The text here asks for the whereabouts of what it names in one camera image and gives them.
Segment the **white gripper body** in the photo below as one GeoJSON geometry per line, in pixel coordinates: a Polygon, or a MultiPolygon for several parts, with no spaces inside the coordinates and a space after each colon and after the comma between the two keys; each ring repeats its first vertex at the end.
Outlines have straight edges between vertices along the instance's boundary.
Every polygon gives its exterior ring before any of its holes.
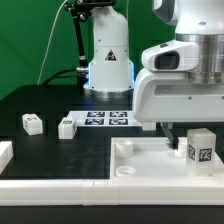
{"type": "Polygon", "coordinates": [[[142,53],[132,111],[145,122],[223,122],[224,85],[193,84],[199,46],[172,40],[142,53]]]}

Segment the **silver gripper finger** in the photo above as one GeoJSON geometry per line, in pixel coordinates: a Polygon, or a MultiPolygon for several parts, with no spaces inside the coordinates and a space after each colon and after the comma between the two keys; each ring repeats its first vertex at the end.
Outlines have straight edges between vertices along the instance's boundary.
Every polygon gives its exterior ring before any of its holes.
{"type": "Polygon", "coordinates": [[[175,137],[171,130],[173,128],[173,123],[172,122],[162,122],[161,123],[161,128],[167,137],[167,146],[170,149],[177,149],[178,148],[178,138],[175,137]]]}

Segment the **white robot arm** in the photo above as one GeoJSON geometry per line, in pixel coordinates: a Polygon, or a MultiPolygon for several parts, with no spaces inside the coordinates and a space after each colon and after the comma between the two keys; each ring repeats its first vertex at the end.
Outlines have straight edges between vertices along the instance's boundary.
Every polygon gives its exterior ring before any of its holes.
{"type": "Polygon", "coordinates": [[[133,117],[158,124],[224,122],[224,0],[134,0],[123,17],[99,2],[84,88],[130,91],[133,117]]]}

